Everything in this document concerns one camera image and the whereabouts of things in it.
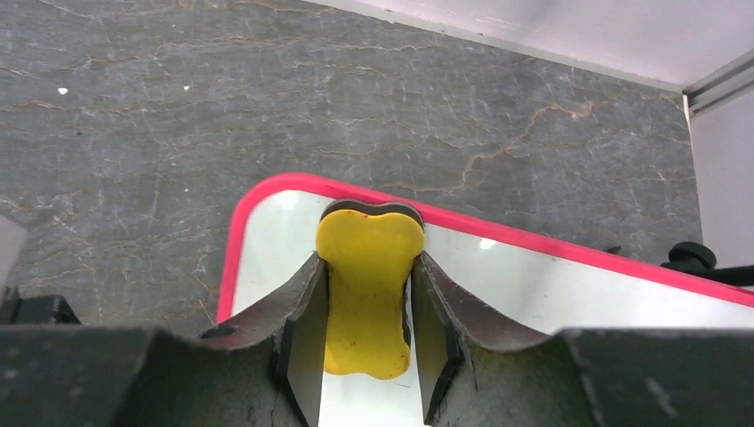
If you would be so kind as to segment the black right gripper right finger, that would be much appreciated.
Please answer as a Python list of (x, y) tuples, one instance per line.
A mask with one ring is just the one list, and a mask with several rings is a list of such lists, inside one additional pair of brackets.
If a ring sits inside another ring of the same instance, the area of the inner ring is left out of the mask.
[(431, 426), (750, 426), (753, 333), (567, 328), (542, 334), (413, 264), (422, 418)]

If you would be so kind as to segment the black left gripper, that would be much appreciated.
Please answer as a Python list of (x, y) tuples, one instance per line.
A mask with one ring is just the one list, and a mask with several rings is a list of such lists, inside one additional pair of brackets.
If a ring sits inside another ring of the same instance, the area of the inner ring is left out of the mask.
[(80, 320), (59, 294), (24, 298), (19, 289), (4, 282), (15, 265), (26, 231), (1, 216), (1, 325), (79, 324)]

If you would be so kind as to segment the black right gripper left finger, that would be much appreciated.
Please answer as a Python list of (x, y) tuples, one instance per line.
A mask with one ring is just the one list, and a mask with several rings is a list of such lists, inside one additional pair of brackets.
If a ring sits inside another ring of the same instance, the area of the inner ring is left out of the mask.
[(1, 423), (315, 426), (326, 282), (311, 255), (197, 338), (152, 326), (1, 325)]

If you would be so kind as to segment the pink framed whiteboard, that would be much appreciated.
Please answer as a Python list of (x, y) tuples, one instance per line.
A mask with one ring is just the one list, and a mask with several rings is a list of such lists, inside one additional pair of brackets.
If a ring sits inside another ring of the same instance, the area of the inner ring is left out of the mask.
[[(254, 186), (232, 215), (217, 319), (283, 285), (315, 249), (336, 199), (391, 195), (306, 173)], [(429, 255), (462, 288), (543, 333), (566, 326), (752, 329), (753, 294), (494, 222), (416, 203)]]

